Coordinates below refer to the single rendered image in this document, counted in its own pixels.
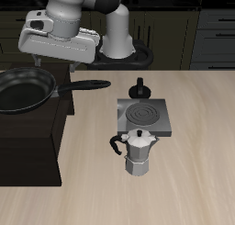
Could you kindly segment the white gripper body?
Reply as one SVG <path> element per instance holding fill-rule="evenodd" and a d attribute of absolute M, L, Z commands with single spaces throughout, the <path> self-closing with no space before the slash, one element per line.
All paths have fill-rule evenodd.
<path fill-rule="evenodd" d="M 80 28 L 77 36 L 68 41 L 48 37 L 48 33 L 23 26 L 18 41 L 20 51 L 74 62 L 92 63 L 100 36 L 94 31 Z"/>

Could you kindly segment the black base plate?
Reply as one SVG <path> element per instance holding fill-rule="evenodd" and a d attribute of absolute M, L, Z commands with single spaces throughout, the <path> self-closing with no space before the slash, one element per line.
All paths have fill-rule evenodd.
<path fill-rule="evenodd" d="M 87 63 L 90 71 L 144 71 L 153 62 L 153 53 L 140 39 L 133 40 L 135 52 L 124 59 L 111 59 L 104 55 L 100 49 L 103 42 L 95 48 L 95 60 Z"/>

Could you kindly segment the round black knob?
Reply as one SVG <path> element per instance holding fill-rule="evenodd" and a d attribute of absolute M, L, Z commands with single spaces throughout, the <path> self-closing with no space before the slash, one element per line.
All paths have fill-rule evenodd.
<path fill-rule="evenodd" d="M 137 84 L 129 89 L 129 96 L 131 98 L 149 98 L 151 96 L 151 89 L 143 84 L 143 79 L 139 77 Z"/>

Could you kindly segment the silver moka pot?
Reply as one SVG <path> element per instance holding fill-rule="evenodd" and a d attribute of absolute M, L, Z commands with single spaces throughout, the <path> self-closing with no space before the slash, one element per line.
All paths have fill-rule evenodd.
<path fill-rule="evenodd" d="M 145 129 L 133 129 L 127 134 L 117 135 L 109 141 L 114 152 L 121 155 L 117 141 L 126 144 L 126 171 L 134 176 L 143 176 L 149 171 L 149 153 L 151 147 L 159 140 Z"/>

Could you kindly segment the dark kitchen cupboards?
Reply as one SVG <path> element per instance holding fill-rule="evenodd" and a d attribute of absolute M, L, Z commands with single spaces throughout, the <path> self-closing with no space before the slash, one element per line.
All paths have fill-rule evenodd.
<path fill-rule="evenodd" d="M 43 9 L 48 0 L 0 0 L 0 67 L 32 62 L 17 48 L 26 14 Z M 123 0 L 129 9 L 129 33 L 154 54 L 152 70 L 187 70 L 194 46 L 199 0 Z"/>

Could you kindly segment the black frying pan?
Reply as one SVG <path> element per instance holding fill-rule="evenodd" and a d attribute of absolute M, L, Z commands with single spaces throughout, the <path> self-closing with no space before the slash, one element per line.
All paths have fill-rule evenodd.
<path fill-rule="evenodd" d="M 111 86 L 109 81 L 83 80 L 56 85 L 54 76 L 39 68 L 14 68 L 0 73 L 0 114 L 24 114 L 48 99 L 63 97 L 74 90 L 96 90 Z"/>

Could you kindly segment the dark grey stove plate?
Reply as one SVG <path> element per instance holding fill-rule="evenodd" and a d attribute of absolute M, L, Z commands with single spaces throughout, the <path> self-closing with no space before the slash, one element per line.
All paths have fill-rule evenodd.
<path fill-rule="evenodd" d="M 117 101 L 117 134 L 145 129 L 157 137 L 171 137 L 172 128 L 164 99 L 119 99 Z"/>

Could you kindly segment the dark wooden cabinet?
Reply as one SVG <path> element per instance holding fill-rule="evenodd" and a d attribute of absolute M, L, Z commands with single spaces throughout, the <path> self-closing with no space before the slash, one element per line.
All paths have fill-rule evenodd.
<path fill-rule="evenodd" d="M 17 78 L 0 78 L 0 186 L 60 186 L 58 156 L 73 95 L 50 98 L 25 114 L 4 114 L 10 100 L 22 97 L 18 88 Z"/>

